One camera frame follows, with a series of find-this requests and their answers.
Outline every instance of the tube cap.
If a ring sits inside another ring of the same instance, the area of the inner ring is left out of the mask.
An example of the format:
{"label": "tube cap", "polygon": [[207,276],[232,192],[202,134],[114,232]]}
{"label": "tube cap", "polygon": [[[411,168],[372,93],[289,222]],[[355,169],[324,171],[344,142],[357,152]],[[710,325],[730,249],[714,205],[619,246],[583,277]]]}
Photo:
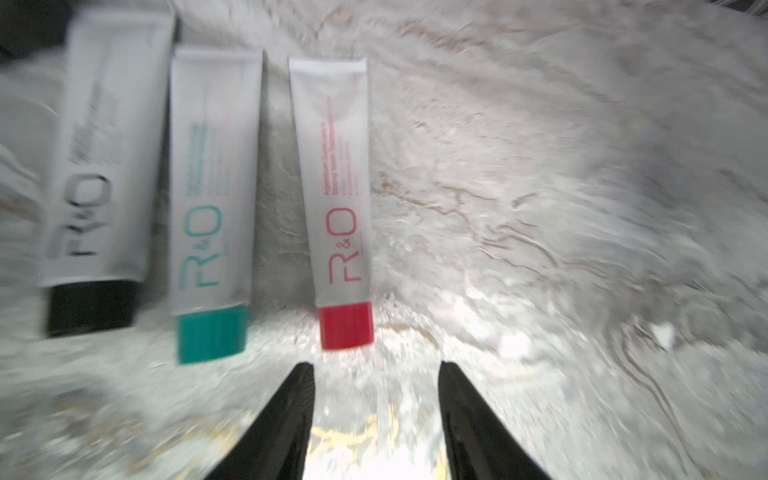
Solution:
{"label": "tube cap", "polygon": [[245,350],[248,307],[179,316],[179,363],[205,362]]}
{"label": "tube cap", "polygon": [[351,349],[373,343],[370,302],[327,306],[320,310],[320,342],[324,350]]}
{"label": "tube cap", "polygon": [[138,286],[130,280],[54,286],[46,333],[67,336],[131,326]]}

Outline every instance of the toothpaste tube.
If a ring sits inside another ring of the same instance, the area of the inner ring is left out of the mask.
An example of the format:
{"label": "toothpaste tube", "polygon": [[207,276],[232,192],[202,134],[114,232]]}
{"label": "toothpaste tube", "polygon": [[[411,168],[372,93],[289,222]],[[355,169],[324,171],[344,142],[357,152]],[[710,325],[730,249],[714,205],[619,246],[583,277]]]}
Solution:
{"label": "toothpaste tube", "polygon": [[360,61],[289,60],[324,349],[373,342],[368,77]]}
{"label": "toothpaste tube", "polygon": [[129,326],[147,275],[171,14],[85,9],[68,31],[41,286],[49,336]]}
{"label": "toothpaste tube", "polygon": [[261,51],[174,54],[168,291],[181,363],[245,349],[261,71]]}

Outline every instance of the marble surface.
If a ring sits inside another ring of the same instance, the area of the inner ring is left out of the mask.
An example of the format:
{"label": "marble surface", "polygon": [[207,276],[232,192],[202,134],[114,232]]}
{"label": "marble surface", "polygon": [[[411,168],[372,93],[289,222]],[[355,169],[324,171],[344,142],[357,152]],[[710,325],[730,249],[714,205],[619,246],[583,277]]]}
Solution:
{"label": "marble surface", "polygon": [[[183,41],[266,52],[247,350],[175,362],[165,174],[137,325],[42,339],[61,52],[5,66],[1,477],[203,478],[307,360],[305,478],[447,478],[443,359],[555,479],[765,477],[764,21],[682,0],[173,5]],[[288,55],[369,59],[373,347],[319,348]]]}

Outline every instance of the black cap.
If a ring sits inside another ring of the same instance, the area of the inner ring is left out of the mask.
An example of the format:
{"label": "black cap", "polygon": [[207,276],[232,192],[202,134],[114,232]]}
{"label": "black cap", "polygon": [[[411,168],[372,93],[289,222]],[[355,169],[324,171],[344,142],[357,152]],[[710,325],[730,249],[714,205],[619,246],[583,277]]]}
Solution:
{"label": "black cap", "polygon": [[109,280],[53,287],[46,327],[48,336],[131,326],[138,286],[129,280]]}

